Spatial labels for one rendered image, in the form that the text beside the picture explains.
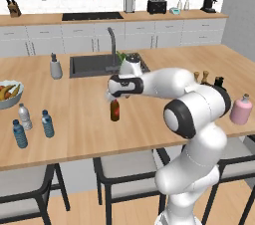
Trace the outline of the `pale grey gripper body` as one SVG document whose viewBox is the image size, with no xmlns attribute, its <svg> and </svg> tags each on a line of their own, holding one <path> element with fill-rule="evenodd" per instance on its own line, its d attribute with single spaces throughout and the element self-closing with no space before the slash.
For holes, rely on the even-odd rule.
<svg viewBox="0 0 255 225">
<path fill-rule="evenodd" d="M 119 98 L 122 94 L 120 92 L 115 92 L 112 94 L 110 91 L 106 91 L 106 99 L 108 102 L 112 102 Z"/>
</svg>

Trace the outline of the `dark grey sink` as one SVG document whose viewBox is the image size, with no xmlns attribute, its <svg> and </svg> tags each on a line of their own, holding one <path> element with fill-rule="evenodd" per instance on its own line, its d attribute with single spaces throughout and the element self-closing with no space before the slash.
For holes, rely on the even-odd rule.
<svg viewBox="0 0 255 225">
<path fill-rule="evenodd" d="M 122 60 L 112 54 L 78 56 L 70 58 L 70 77 L 97 77 L 117 74 Z"/>
</svg>

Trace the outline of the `green vegetable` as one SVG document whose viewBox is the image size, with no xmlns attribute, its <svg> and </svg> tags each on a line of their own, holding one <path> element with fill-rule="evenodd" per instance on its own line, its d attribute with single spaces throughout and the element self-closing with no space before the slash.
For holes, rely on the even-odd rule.
<svg viewBox="0 0 255 225">
<path fill-rule="evenodd" d="M 124 61 L 124 59 L 127 57 L 127 54 L 125 53 L 120 53 L 119 51 L 117 51 L 117 55 L 118 55 L 118 58 L 120 60 L 120 62 L 122 63 Z"/>
</svg>

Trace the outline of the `grey tap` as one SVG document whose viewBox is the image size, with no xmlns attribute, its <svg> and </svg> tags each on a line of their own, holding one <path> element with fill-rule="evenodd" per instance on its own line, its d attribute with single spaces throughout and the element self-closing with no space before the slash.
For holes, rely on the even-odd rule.
<svg viewBox="0 0 255 225">
<path fill-rule="evenodd" d="M 114 74 L 120 69 L 120 65 L 119 65 L 119 59 L 117 55 L 116 37 L 115 37 L 114 31 L 111 27 L 109 27 L 108 32 L 111 36 L 111 41 L 112 41 L 112 53 L 107 56 L 105 71 L 109 74 Z"/>
</svg>

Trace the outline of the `grey base cupboards run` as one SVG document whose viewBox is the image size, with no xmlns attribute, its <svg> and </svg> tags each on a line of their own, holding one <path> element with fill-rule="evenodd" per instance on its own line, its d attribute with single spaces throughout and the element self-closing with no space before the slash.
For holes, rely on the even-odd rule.
<svg viewBox="0 0 255 225">
<path fill-rule="evenodd" d="M 0 58 L 108 52 L 111 27 L 117 50 L 219 44 L 226 20 L 195 19 L 147 22 L 0 27 Z"/>
</svg>

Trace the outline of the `blue plastic water bottle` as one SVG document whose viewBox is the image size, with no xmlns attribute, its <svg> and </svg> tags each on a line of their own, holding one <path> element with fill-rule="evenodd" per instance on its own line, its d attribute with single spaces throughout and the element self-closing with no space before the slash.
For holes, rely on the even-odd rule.
<svg viewBox="0 0 255 225">
<path fill-rule="evenodd" d="M 42 111 L 42 125 L 44 128 L 44 133 L 47 138 L 51 138 L 54 136 L 55 131 L 53 127 L 52 118 L 48 114 L 47 110 Z"/>
<path fill-rule="evenodd" d="M 17 119 L 13 120 L 13 133 L 18 146 L 20 148 L 26 148 L 28 146 L 26 133 L 24 127 L 19 123 Z"/>
</svg>

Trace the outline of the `black stool grey seat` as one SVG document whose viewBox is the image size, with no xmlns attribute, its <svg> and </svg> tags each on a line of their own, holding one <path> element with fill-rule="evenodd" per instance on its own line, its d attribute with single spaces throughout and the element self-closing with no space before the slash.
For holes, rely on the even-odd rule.
<svg viewBox="0 0 255 225">
<path fill-rule="evenodd" d="M 158 195 L 158 213 L 163 211 L 166 196 L 157 190 L 154 182 L 157 167 L 153 149 L 95 157 L 93 164 L 99 204 L 106 202 L 106 225 L 113 223 L 114 203 Z"/>
<path fill-rule="evenodd" d="M 206 225 L 217 189 L 221 183 L 255 178 L 255 154 L 238 137 L 228 139 L 223 156 L 217 165 L 220 177 L 219 181 L 212 186 L 202 217 L 202 225 Z"/>
<path fill-rule="evenodd" d="M 41 217 L 44 225 L 52 225 L 48 202 L 53 190 L 61 191 L 69 211 L 59 163 L 0 171 L 0 224 Z"/>
</svg>

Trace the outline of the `clear plastic bottle white label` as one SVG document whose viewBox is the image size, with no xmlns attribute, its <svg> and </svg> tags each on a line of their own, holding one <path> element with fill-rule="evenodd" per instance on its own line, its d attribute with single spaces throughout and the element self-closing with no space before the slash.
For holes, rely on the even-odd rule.
<svg viewBox="0 0 255 225">
<path fill-rule="evenodd" d="M 32 128 L 32 122 L 30 119 L 30 114 L 28 109 L 23 105 L 19 104 L 18 115 L 21 120 L 21 123 L 25 130 L 30 130 Z"/>
</svg>

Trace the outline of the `silver tall kettle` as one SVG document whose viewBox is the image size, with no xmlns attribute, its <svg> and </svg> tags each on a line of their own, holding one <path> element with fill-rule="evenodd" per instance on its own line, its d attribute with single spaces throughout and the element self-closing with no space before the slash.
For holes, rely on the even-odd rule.
<svg viewBox="0 0 255 225">
<path fill-rule="evenodd" d="M 124 12 L 133 13 L 135 10 L 135 0 L 124 0 Z"/>
</svg>

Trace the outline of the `black toaster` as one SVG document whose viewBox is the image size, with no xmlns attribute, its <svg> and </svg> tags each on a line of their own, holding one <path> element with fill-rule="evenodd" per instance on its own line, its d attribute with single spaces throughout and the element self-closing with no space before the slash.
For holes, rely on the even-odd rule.
<svg viewBox="0 0 255 225">
<path fill-rule="evenodd" d="M 149 14 L 165 14 L 167 2 L 165 0 L 148 0 L 146 11 Z"/>
</svg>

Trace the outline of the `pale blue fruit bowl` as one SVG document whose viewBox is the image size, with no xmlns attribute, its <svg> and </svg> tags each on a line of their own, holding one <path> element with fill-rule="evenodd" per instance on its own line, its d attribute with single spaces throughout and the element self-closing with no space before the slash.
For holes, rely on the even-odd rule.
<svg viewBox="0 0 255 225">
<path fill-rule="evenodd" d="M 9 86 L 9 85 L 20 86 L 20 90 L 14 98 L 10 98 L 5 101 L 0 101 L 0 110 L 8 109 L 16 105 L 20 101 L 22 93 L 24 91 L 24 86 L 21 82 L 17 82 L 14 80 L 11 80 L 11 81 L 5 80 L 3 82 L 0 82 L 0 86 Z"/>
</svg>

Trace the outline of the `yellow bananas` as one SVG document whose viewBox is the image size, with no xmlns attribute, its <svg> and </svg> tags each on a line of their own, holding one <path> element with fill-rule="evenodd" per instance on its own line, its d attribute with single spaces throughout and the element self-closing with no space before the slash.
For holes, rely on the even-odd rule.
<svg viewBox="0 0 255 225">
<path fill-rule="evenodd" d="M 20 86 L 9 85 L 0 86 L 0 101 L 5 101 L 14 98 L 20 90 Z"/>
</svg>

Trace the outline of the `black glass bottle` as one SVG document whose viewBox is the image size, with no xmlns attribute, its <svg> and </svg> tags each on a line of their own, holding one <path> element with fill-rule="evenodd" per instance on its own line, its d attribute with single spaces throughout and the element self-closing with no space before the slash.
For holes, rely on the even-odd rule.
<svg viewBox="0 0 255 225">
<path fill-rule="evenodd" d="M 223 80 L 224 80 L 223 77 L 216 77 L 214 81 L 214 87 L 225 90 L 225 88 L 223 87 Z"/>
</svg>

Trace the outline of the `wooden knife block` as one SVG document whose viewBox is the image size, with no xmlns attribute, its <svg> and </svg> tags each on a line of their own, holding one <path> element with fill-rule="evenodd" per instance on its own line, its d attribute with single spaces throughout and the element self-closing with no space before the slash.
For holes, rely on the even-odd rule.
<svg viewBox="0 0 255 225">
<path fill-rule="evenodd" d="M 19 6 L 15 0 L 6 0 L 7 6 L 12 18 L 20 17 L 22 15 Z"/>
</svg>

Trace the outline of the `black coffee machine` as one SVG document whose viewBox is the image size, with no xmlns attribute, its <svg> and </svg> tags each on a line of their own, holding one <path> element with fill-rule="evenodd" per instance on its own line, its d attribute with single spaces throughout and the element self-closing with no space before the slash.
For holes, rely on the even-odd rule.
<svg viewBox="0 0 255 225">
<path fill-rule="evenodd" d="M 201 10 L 206 13 L 215 13 L 215 10 L 212 8 L 212 6 L 216 1 L 217 0 L 204 0 Z"/>
</svg>

